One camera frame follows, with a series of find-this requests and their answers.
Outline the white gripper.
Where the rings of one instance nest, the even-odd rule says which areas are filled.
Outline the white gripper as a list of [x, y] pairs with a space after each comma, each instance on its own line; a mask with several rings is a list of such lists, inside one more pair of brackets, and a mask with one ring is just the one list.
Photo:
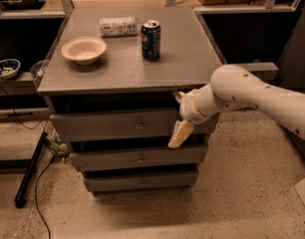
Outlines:
[[202, 124], [210, 119], [210, 116], [203, 115], [194, 103], [194, 96], [197, 90], [192, 90], [188, 93], [174, 91], [172, 95], [179, 103], [179, 113], [183, 118], [182, 121], [175, 122], [172, 136], [169, 140], [169, 148], [178, 148], [193, 132], [194, 124]]

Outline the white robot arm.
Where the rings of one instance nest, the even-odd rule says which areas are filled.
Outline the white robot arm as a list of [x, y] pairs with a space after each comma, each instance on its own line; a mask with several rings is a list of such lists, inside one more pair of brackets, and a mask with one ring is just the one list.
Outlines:
[[207, 85], [175, 98], [182, 120], [175, 123], [170, 148], [180, 147], [197, 124], [241, 107], [261, 111], [305, 140], [305, 94], [269, 85], [237, 65], [217, 68]]

